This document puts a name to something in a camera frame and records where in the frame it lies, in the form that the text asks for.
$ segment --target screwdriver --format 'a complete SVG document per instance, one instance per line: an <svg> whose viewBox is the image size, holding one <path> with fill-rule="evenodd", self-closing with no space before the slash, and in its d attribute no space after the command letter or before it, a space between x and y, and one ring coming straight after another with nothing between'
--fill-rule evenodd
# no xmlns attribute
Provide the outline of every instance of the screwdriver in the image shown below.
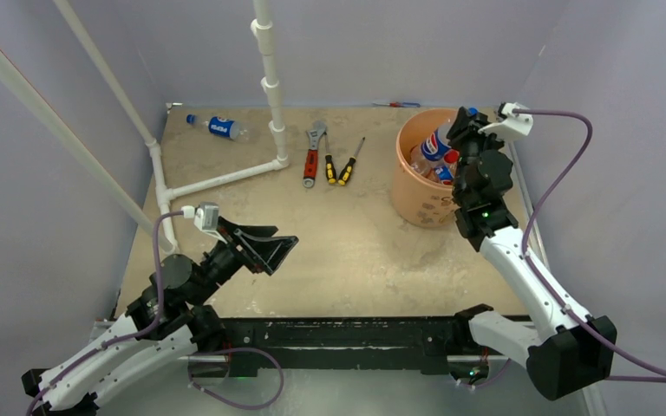
<svg viewBox="0 0 666 416"><path fill-rule="evenodd" d="M346 183L351 179L351 174L353 174L354 165L356 164L356 157L358 156L358 153L361 152L361 146L363 146L364 140L366 140L366 138L362 137L361 143L358 144L358 147L356 148L354 155L351 156L351 159L349 159L349 163L347 163L346 166L341 171L341 176L338 177L338 184L340 186L346 186Z"/></svg>
<svg viewBox="0 0 666 416"><path fill-rule="evenodd" d="M330 155L330 147L328 147L328 132L323 134L325 140L325 176L328 178L328 183L333 185L336 183L336 167L333 166L333 156Z"/></svg>

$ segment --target sandy floor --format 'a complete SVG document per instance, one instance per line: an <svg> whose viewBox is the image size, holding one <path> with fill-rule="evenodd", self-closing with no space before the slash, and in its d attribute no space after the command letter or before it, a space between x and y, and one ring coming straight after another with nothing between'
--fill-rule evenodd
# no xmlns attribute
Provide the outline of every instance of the sandy floor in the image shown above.
<svg viewBox="0 0 666 416"><path fill-rule="evenodd" d="M274 276L241 270L209 300L221 316L452 315L478 303L502 314L525 309L499 273L462 239L454 224L425 230L400 218L389 202L395 168L394 142L400 127L419 109L285 109L292 165L173 201L173 209L201 201L220 205L237 224L276 225L279 235L300 243ZM188 113L244 120L257 131L250 144L232 143L193 130ZM267 109L175 107L162 141L166 182L182 186L255 166L274 158ZM302 186L308 148L305 130L315 120L328 125L331 152L343 166L362 136L366 144L348 186L330 186L318 170L311 189ZM519 188L506 196L524 226ZM144 212L159 215L154 185ZM195 260L215 240L191 222L174 220L183 254ZM118 303L118 312L149 284L151 241L137 230Z"/></svg>

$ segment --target plastic bottle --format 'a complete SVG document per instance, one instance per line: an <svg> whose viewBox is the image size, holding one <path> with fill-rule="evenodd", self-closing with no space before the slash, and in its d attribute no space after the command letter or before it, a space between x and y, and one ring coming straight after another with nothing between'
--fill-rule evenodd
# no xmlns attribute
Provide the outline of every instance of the plastic bottle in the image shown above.
<svg viewBox="0 0 666 416"><path fill-rule="evenodd" d="M218 116L211 117L210 120L201 119L195 114L188 114L185 121L202 132L210 132L237 143L246 143L251 138L249 129L240 121L228 120Z"/></svg>
<svg viewBox="0 0 666 416"><path fill-rule="evenodd" d="M460 155L455 150L447 151L441 160L441 164L430 171L428 179L443 185L452 185L455 167L458 165L459 156Z"/></svg>
<svg viewBox="0 0 666 416"><path fill-rule="evenodd" d="M433 168L441 164L441 159L450 150L446 142L446 134L454 120L455 113L448 117L446 122L436 128L420 145L412 149L412 153L409 155L409 165L412 166L415 172L427 178Z"/></svg>

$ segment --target bottle cap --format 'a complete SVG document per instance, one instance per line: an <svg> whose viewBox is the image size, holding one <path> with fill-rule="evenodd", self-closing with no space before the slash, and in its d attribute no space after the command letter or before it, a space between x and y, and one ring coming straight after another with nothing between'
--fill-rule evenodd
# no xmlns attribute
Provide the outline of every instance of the bottle cap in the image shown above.
<svg viewBox="0 0 666 416"><path fill-rule="evenodd" d="M451 164L457 162L459 156L457 150L449 150L446 155L443 156L443 160L445 160L446 163Z"/></svg>

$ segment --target blue bottle label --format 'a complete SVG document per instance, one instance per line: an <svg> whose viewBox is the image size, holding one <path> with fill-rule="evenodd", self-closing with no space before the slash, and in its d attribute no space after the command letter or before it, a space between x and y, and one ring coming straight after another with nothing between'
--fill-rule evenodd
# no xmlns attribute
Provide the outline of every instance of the blue bottle label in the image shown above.
<svg viewBox="0 0 666 416"><path fill-rule="evenodd" d="M438 166L435 169L433 169L433 172L435 172L435 176L438 177L438 180L443 185L452 185L453 184L453 175L450 173L447 166L445 166L445 165Z"/></svg>
<svg viewBox="0 0 666 416"><path fill-rule="evenodd" d="M227 139L231 138L231 126L235 121L228 120L223 117L213 117L211 122L208 124L208 131L211 133L225 137Z"/></svg>
<svg viewBox="0 0 666 416"><path fill-rule="evenodd" d="M437 162L440 159L443 159L443 155L450 150L450 147L445 143L441 142L438 137L438 131L435 130L430 137L425 139L420 145L420 150L422 151L422 156L425 156L425 159L432 162Z"/></svg>

